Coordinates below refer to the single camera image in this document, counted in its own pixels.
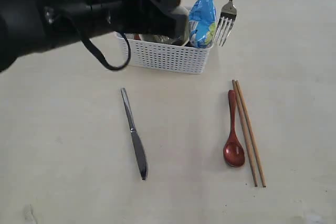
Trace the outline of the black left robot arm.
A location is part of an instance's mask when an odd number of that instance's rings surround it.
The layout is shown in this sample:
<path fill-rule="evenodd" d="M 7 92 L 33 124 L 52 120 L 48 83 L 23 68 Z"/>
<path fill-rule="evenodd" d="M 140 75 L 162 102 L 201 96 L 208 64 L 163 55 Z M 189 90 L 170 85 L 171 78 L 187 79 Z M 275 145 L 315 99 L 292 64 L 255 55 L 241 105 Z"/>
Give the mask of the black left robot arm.
<path fill-rule="evenodd" d="M 82 42 L 108 70 L 119 71 L 91 42 L 117 32 L 177 38 L 188 23 L 181 0 L 1 0 L 1 71 L 19 57 Z"/>

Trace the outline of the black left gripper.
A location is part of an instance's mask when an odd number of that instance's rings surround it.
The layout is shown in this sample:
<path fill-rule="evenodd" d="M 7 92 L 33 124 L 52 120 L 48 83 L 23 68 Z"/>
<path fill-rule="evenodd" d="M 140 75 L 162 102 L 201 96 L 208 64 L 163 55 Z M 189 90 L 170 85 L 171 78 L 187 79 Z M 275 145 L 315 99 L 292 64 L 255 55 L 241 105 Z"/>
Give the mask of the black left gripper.
<path fill-rule="evenodd" d="M 177 38 L 186 17 L 172 14 L 181 0 L 71 0 L 61 13 L 87 35 L 90 26 L 121 33 Z"/>

